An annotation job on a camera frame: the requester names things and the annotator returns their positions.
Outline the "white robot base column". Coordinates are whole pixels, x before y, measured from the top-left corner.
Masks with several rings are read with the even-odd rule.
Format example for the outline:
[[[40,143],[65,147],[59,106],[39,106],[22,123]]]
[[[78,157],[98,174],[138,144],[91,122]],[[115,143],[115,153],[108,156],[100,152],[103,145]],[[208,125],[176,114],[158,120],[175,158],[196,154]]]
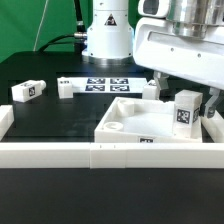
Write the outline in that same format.
[[[134,29],[128,21],[128,6],[129,0],[93,0],[84,61],[105,66],[132,62]]]

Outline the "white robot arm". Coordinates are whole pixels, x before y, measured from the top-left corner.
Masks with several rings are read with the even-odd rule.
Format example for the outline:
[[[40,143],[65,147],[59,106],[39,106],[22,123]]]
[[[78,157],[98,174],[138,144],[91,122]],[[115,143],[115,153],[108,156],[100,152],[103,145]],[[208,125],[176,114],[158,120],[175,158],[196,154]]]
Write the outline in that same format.
[[[203,115],[224,100],[224,0],[140,0],[136,64],[210,87]]]

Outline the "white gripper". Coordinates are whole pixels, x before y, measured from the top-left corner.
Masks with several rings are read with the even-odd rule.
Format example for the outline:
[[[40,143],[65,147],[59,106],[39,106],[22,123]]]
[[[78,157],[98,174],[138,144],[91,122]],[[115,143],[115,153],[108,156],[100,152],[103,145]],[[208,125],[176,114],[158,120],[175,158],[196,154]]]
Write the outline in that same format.
[[[204,39],[174,35],[172,28],[166,20],[141,18],[135,32],[134,61],[155,70],[157,99],[169,88],[169,75],[210,86],[204,115],[212,118],[224,90],[224,27],[209,27]]]

